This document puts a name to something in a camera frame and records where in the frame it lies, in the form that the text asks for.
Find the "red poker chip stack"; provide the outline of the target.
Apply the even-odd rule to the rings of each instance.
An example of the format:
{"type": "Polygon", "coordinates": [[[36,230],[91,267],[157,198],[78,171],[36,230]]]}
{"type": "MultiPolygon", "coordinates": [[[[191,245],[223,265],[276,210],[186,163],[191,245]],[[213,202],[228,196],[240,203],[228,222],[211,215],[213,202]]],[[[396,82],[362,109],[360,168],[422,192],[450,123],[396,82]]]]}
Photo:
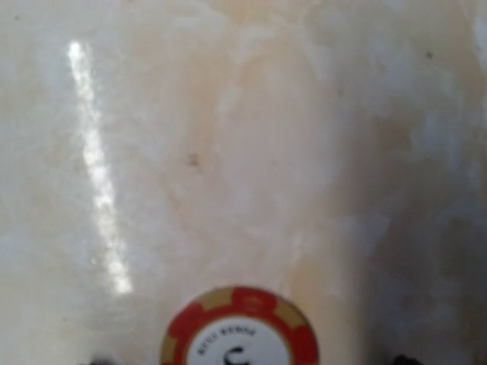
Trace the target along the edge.
{"type": "Polygon", "coordinates": [[[187,303],[161,342],[161,364],[318,364],[317,338],[291,301],[258,287],[219,287],[187,303]]]}

